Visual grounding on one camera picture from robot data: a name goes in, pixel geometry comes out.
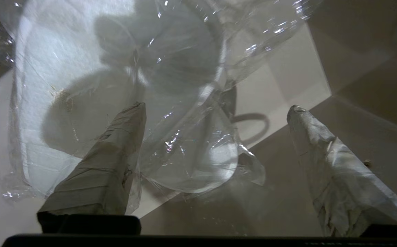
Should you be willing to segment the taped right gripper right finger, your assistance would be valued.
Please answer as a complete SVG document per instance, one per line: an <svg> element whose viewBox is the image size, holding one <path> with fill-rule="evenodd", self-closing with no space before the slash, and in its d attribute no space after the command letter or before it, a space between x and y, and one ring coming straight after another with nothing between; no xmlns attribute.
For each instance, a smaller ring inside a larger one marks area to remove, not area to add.
<svg viewBox="0 0 397 247"><path fill-rule="evenodd" d="M287 123L324 235L397 237L397 195L306 109Z"/></svg>

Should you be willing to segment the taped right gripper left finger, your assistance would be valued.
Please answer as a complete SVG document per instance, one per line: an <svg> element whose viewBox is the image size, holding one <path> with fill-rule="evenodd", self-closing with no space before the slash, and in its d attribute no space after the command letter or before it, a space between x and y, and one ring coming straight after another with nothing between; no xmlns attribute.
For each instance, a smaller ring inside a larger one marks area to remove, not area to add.
<svg viewBox="0 0 397 247"><path fill-rule="evenodd" d="M44 234L140 234L126 209L145 121L145 103L116 115L38 211Z"/></svg>

